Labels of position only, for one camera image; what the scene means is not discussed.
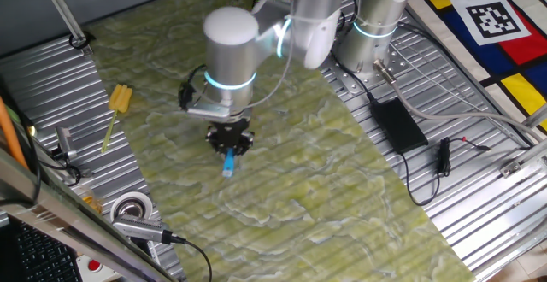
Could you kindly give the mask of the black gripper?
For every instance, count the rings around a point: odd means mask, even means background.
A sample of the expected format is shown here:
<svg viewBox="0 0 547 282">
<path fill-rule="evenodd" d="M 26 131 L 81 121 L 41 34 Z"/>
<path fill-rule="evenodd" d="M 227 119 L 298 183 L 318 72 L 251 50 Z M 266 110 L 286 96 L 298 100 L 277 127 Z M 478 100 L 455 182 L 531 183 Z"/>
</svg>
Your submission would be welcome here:
<svg viewBox="0 0 547 282">
<path fill-rule="evenodd" d="M 211 122 L 206 141 L 216 153 L 235 147 L 236 154 L 245 154 L 254 144 L 255 134 L 248 130 L 249 126 L 250 121 L 246 119 L 232 123 Z"/>
</svg>

